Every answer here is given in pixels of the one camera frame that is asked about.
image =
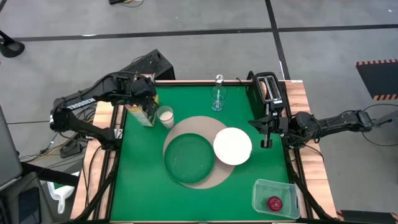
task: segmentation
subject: green table surface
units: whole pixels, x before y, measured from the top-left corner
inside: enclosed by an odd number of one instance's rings
[[[127,113],[112,221],[288,220],[252,208],[257,179],[289,182],[280,137],[272,136],[272,149],[260,148],[264,136],[248,124],[253,115],[244,86],[226,86],[228,97],[221,111],[211,108],[211,88],[165,86],[157,91],[160,105],[174,109],[175,124],[192,116],[209,116],[227,127],[242,129],[252,141],[249,160],[215,187],[188,188],[172,180],[165,170],[163,145],[169,131],[159,120],[153,128],[141,126]]]

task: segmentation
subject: clear drinking glass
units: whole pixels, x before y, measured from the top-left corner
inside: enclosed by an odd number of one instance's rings
[[[223,109],[224,100],[228,95],[228,91],[223,86],[214,86],[211,89],[211,97],[213,98],[213,110],[220,111]]]
[[[162,124],[170,129],[174,126],[174,110],[171,106],[161,106],[156,111],[156,116]]]

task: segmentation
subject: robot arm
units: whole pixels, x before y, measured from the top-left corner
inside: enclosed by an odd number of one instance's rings
[[[139,105],[152,115],[158,104],[154,83],[150,78],[132,72],[113,72],[105,75],[93,86],[72,95],[57,98],[50,115],[50,128],[57,132],[76,131],[80,134],[98,139],[103,149],[115,150],[120,145],[111,128],[98,128],[79,120],[73,110],[88,106],[98,101],[115,105]]]

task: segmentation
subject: clear plastic container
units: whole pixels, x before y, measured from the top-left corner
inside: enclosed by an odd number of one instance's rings
[[[297,191],[294,184],[285,184],[270,180],[258,179],[253,186],[252,206],[256,212],[279,215],[297,219],[300,217]],[[275,212],[269,209],[267,201],[270,197],[279,197],[282,209]]]

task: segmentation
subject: beige circular mat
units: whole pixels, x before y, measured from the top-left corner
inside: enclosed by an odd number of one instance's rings
[[[194,116],[182,120],[176,124],[169,132],[163,145],[163,155],[170,142],[182,134],[193,133],[203,136],[213,146],[214,139],[222,129],[227,128],[220,121],[207,116]],[[226,180],[234,170],[235,166],[230,166],[216,158],[215,166],[206,180],[199,184],[183,184],[193,189],[209,189],[217,186]]]

